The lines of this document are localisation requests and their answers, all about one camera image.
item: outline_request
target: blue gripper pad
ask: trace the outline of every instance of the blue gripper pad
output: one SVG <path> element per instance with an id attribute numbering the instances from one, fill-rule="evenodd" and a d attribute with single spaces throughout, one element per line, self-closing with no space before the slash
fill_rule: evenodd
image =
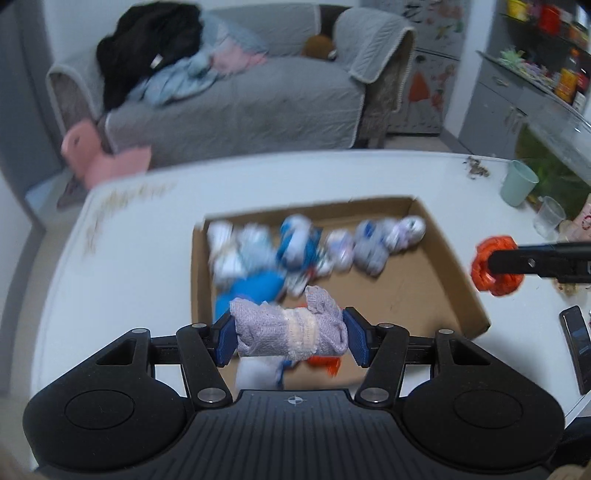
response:
<path id="1" fill-rule="evenodd" d="M 216 326 L 221 324 L 219 328 L 219 340 L 216 347 L 216 365 L 218 367 L 224 367 L 232 359 L 232 355 L 238 347 L 238 337 L 236 335 L 236 322 L 234 317 L 229 313 L 226 314 L 228 319 L 222 317 Z"/>
<path id="2" fill-rule="evenodd" d="M 369 347 L 365 330 L 357 323 L 347 309 L 343 310 L 343 320 L 345 321 L 349 335 L 349 350 L 351 350 L 357 364 L 360 367 L 367 368 L 369 366 Z"/>

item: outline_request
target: white table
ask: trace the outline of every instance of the white table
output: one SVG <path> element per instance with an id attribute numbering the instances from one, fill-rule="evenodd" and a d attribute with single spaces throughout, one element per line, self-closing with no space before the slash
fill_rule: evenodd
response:
<path id="1" fill-rule="evenodd" d="M 89 195 L 56 269 L 35 348 L 31 393 L 135 327 L 173 335 L 191 322 L 190 252 L 206 216 L 352 198 L 419 197 L 466 271 L 491 235 L 542 243 L 533 211 L 498 195 L 506 165 L 487 161 L 471 180 L 465 155 L 415 151 L 274 154 L 196 163 L 119 180 Z M 492 326 L 476 343 L 550 392 L 567 423 L 591 400 L 578 391 L 558 320 L 586 308 L 586 291 L 565 299 L 550 280 L 527 277 L 519 291 L 480 299 Z M 405 379 L 405 389 L 423 379 Z"/>

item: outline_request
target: gray sock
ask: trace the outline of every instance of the gray sock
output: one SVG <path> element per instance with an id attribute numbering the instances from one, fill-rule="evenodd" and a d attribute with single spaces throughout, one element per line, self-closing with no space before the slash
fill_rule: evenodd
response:
<path id="1" fill-rule="evenodd" d="M 241 356 L 281 355 L 305 360 L 312 355 L 341 356 L 348 348 L 343 315 L 328 292 L 306 287 L 308 308 L 282 309 L 245 299 L 230 302 Z"/>
<path id="2" fill-rule="evenodd" d="M 382 225 L 366 220 L 355 230 L 353 261 L 355 265 L 373 277 L 383 272 L 389 252 L 382 243 Z"/>

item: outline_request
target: cabinet drawer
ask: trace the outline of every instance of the cabinet drawer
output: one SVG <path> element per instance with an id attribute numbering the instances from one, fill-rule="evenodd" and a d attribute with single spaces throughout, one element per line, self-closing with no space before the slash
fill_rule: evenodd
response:
<path id="1" fill-rule="evenodd" d="M 513 105 L 519 101 L 524 83 L 517 75 L 513 75 L 486 59 L 482 60 L 478 81 L 504 99 L 509 100 Z"/>
<path id="2" fill-rule="evenodd" d="M 544 105 L 545 93 L 533 86 L 524 86 L 517 102 L 517 108 L 526 115 L 534 115 Z"/>

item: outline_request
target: pink object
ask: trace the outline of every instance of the pink object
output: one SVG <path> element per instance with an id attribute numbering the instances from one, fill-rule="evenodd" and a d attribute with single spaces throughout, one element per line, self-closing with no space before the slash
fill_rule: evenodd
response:
<path id="1" fill-rule="evenodd" d="M 254 65 L 267 61 L 264 53 L 247 53 L 240 45 L 226 38 L 216 47 L 212 56 L 212 67 L 222 75 L 240 73 Z"/>
<path id="2" fill-rule="evenodd" d="M 92 121 L 74 125 L 61 143 L 61 154 L 87 189 L 107 180 L 126 177 L 148 170 L 152 147 L 130 148 L 118 155 L 105 153 Z"/>

